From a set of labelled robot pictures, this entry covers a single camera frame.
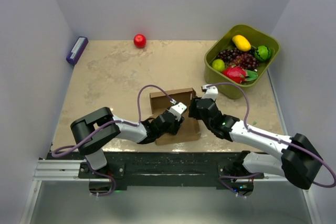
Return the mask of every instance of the white wall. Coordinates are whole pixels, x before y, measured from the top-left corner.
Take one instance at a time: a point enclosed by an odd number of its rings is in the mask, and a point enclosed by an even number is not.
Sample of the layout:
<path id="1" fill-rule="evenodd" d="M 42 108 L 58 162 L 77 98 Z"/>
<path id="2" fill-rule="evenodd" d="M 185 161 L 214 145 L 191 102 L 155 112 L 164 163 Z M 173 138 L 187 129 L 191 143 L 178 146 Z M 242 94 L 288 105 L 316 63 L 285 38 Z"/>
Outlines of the white wall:
<path id="1" fill-rule="evenodd" d="M 336 169 L 336 0 L 291 0 L 272 35 L 282 51 L 272 81 L 289 133 L 305 134 Z M 317 178 L 332 183 L 324 169 Z M 322 223 L 335 223 L 336 188 L 312 187 Z"/>
<path id="2" fill-rule="evenodd" d="M 218 39 L 234 24 L 270 33 L 289 0 L 57 0 L 89 39 Z"/>
<path id="3" fill-rule="evenodd" d="M 55 131 L 75 37 L 56 0 L 0 0 L 0 223 L 19 223 Z"/>

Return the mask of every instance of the olive green bin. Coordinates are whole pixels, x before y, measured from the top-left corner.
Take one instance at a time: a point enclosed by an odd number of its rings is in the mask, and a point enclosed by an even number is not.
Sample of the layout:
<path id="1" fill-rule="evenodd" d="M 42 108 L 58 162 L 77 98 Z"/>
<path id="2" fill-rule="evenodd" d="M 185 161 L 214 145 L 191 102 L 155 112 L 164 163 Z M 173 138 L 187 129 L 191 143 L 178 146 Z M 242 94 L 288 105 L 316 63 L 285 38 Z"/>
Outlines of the olive green bin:
<path id="1" fill-rule="evenodd" d="M 212 62 L 215 60 L 219 52 L 227 48 L 235 47 L 235 44 L 232 42 L 232 37 L 235 35 L 243 35 L 250 42 L 252 47 L 258 47 L 258 46 L 264 45 L 264 46 L 267 46 L 269 49 L 271 49 L 271 52 L 272 52 L 271 58 L 268 61 L 259 63 L 259 67 L 257 68 L 258 78 L 254 81 L 248 82 L 247 84 L 237 84 L 233 80 L 224 76 L 221 72 L 218 72 L 211 67 Z M 250 26 L 236 25 L 233 28 L 231 28 L 231 30 L 226 35 L 224 35 L 223 38 L 217 41 L 217 43 L 206 53 L 204 57 L 205 82 L 208 84 L 213 84 L 213 83 L 218 83 L 218 82 L 232 82 L 240 86 L 244 91 L 246 91 L 258 82 L 260 77 L 266 72 L 269 65 L 272 63 L 272 61 L 277 56 L 279 50 L 280 50 L 280 46 L 274 38 Z M 218 87 L 219 92 L 223 93 L 230 99 L 239 99 L 240 97 L 243 96 L 243 94 L 235 86 L 219 85 L 217 87 Z"/>

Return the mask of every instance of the beige table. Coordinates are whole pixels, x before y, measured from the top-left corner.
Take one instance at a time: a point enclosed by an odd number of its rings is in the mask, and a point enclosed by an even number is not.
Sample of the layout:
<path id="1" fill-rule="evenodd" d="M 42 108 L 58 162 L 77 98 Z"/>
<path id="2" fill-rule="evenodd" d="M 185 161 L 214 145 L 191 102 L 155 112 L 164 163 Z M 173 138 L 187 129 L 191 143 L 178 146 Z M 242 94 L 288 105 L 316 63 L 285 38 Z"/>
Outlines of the beige table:
<path id="1" fill-rule="evenodd" d="M 137 121 L 137 95 L 146 84 L 159 85 L 165 90 L 192 87 L 202 95 L 204 55 L 215 41 L 148 41 L 145 49 L 137 49 L 132 41 L 92 40 L 73 71 L 64 102 L 52 150 L 75 144 L 70 124 L 72 121 L 103 106 L 113 108 L 121 118 Z M 151 115 L 149 93 L 141 97 L 142 118 Z M 256 127 L 282 133 L 277 109 L 267 75 L 248 91 L 250 116 L 248 122 Z M 243 118 L 245 100 L 230 100 L 220 94 L 217 106 L 226 114 Z M 200 122 L 201 139 L 194 142 L 156 146 L 137 145 L 114 139 L 104 147 L 105 151 L 144 152 L 240 152 L 255 151 L 243 144 L 217 139 Z"/>

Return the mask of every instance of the cardboard box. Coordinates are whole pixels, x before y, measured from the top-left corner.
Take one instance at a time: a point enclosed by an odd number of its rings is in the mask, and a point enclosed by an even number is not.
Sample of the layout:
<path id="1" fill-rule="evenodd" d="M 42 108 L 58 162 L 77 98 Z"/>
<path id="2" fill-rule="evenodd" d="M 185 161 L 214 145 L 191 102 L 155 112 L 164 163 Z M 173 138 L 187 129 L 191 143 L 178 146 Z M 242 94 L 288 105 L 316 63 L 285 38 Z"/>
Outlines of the cardboard box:
<path id="1" fill-rule="evenodd" d="M 175 89 L 166 92 L 177 102 L 182 102 L 188 108 L 190 106 L 192 98 L 196 96 L 196 92 L 193 88 Z M 150 102 L 153 117 L 157 117 L 158 115 L 162 114 L 167 108 L 172 106 L 169 98 L 166 97 L 165 94 L 162 92 L 150 93 Z M 176 144 L 200 139 L 201 133 L 198 120 L 189 118 L 188 113 L 189 111 L 186 111 L 183 114 L 184 122 L 182 123 L 181 128 L 176 135 L 164 134 L 159 139 L 157 139 L 155 143 L 157 145 Z"/>

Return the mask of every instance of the purple box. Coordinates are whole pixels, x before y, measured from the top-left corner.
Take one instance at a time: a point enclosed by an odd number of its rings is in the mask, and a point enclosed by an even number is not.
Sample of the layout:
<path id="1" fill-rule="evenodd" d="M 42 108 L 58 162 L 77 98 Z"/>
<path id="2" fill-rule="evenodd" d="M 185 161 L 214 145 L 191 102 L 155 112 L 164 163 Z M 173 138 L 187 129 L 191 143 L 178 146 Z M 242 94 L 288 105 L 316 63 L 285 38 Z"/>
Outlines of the purple box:
<path id="1" fill-rule="evenodd" d="M 79 57 L 82 55 L 86 45 L 88 44 L 89 40 L 87 37 L 78 37 L 76 43 L 74 44 L 71 52 L 67 56 L 67 61 L 71 65 L 76 65 Z"/>

